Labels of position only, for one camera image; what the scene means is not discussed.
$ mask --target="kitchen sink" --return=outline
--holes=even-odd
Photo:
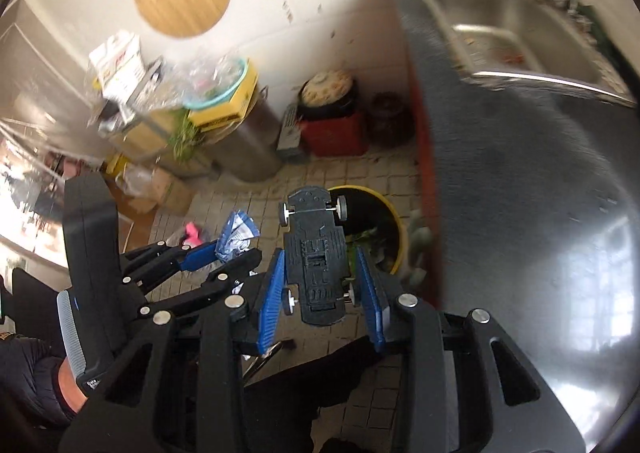
[[[423,0],[456,67],[479,84],[513,81],[635,106],[576,19],[551,0]]]

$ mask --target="pot lid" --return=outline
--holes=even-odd
[[[305,106],[325,106],[342,99],[353,86],[353,78],[344,70],[316,74],[302,90]]]

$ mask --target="black countertop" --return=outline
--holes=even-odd
[[[598,100],[460,80],[421,0],[393,0],[430,121],[442,309],[487,309],[585,438],[640,385],[640,120]]]

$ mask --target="red box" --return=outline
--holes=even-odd
[[[302,139],[318,157],[364,155],[369,149],[362,114],[302,122]]]

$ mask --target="sink rim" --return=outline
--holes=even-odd
[[[585,81],[574,80],[562,76],[547,74],[543,72],[535,72],[530,70],[493,70],[491,68],[479,68],[471,59],[468,51],[463,45],[462,38],[453,28],[452,23],[447,19],[446,13],[442,9],[438,0],[423,0],[430,12],[433,14],[441,33],[446,37],[446,41],[450,45],[456,59],[460,64],[456,65],[459,69],[479,84],[488,84],[495,87],[504,86],[505,81],[524,80],[545,86],[560,88],[565,91],[572,90],[574,92],[584,92],[588,94],[596,94],[601,99],[616,102],[629,108],[636,107],[636,100],[630,93],[626,83],[622,80],[618,72],[611,63],[597,51],[588,41],[585,34],[580,32],[573,20],[567,14],[561,12],[556,7],[549,5],[548,0],[534,0],[543,12],[550,16],[555,22],[558,22],[562,30],[580,45],[585,59],[593,65],[594,70],[600,75],[600,79],[604,80],[605,72],[617,81],[616,85],[624,90],[617,92],[608,83],[590,83]]]

